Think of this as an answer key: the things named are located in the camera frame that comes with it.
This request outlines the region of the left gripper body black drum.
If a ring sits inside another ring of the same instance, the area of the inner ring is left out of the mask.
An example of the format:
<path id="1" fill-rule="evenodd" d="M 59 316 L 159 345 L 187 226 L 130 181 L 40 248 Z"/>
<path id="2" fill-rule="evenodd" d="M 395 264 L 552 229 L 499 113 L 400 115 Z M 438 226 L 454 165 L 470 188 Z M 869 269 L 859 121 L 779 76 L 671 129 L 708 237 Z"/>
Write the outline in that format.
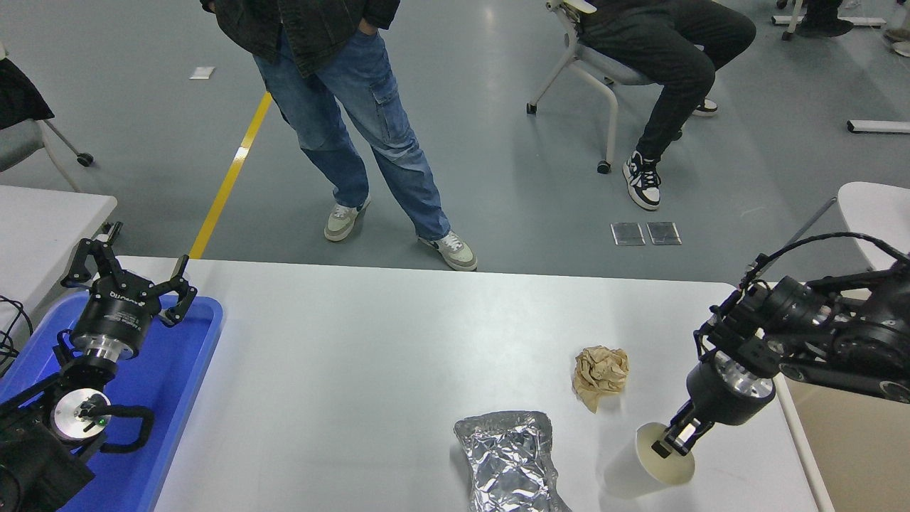
<path id="1" fill-rule="evenodd" d="M 113 339 L 130 348 L 140 348 L 153 317 L 160 311 L 159 298 L 130 294 L 97 281 L 89 289 L 87 304 L 72 328 L 70 342 L 76 348 L 84 348 L 94 339 Z"/>

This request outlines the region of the right gripper body black drum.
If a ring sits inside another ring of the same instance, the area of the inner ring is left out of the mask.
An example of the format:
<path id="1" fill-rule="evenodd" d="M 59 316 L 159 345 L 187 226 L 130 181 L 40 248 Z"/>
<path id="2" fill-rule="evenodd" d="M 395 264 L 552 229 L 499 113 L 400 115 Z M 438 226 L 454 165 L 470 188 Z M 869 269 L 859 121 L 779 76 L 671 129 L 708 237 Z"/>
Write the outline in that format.
<path id="1" fill-rule="evenodd" d="M 704 359 L 686 379 L 695 417 L 742 425 L 774 399 L 774 382 L 732 359 Z"/>

